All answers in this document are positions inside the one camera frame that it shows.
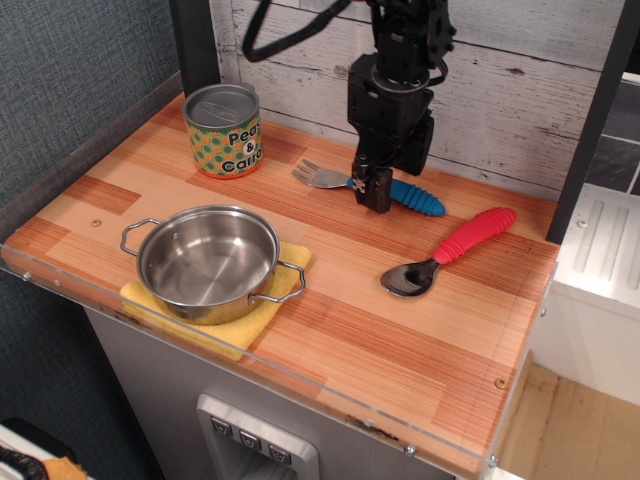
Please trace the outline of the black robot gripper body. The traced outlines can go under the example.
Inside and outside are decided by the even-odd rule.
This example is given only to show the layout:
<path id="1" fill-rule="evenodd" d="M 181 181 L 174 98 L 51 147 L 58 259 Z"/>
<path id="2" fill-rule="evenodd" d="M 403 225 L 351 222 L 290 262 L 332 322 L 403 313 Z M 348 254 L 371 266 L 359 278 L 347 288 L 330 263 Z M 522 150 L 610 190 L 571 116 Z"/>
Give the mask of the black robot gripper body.
<path id="1" fill-rule="evenodd" d="M 419 121 L 431 116 L 433 97 L 433 91 L 423 85 L 383 78 L 375 54 L 359 57 L 348 76 L 348 121 L 359 136 L 355 159 L 367 158 L 375 166 L 396 168 L 404 143 Z"/>

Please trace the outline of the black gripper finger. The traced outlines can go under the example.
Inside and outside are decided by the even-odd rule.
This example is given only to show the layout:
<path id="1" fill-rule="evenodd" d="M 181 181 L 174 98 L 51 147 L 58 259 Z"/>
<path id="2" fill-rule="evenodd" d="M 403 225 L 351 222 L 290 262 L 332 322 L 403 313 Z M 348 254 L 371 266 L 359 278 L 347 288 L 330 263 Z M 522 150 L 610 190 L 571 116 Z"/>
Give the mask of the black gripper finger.
<path id="1" fill-rule="evenodd" d="M 351 178 L 356 201 L 378 214 L 387 213 L 391 206 L 393 174 L 388 167 L 378 167 L 367 158 L 356 158 Z"/>
<path id="2" fill-rule="evenodd" d="M 419 121 L 413 133 L 399 152 L 396 168 L 418 176 L 422 173 L 433 139 L 435 121 L 427 115 Z"/>

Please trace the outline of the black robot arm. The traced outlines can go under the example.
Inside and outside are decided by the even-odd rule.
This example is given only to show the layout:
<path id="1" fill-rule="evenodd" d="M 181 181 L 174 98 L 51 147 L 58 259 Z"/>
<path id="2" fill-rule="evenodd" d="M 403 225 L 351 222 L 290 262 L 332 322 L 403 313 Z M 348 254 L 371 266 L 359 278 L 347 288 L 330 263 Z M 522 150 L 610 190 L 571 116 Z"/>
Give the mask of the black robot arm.
<path id="1" fill-rule="evenodd" d="M 359 136 L 352 181 L 356 201 L 378 213 L 391 206 L 394 168 L 424 169 L 435 120 L 432 88 L 444 82 L 444 56 L 457 30 L 446 1 L 372 1 L 375 52 L 348 76 L 348 121 Z"/>

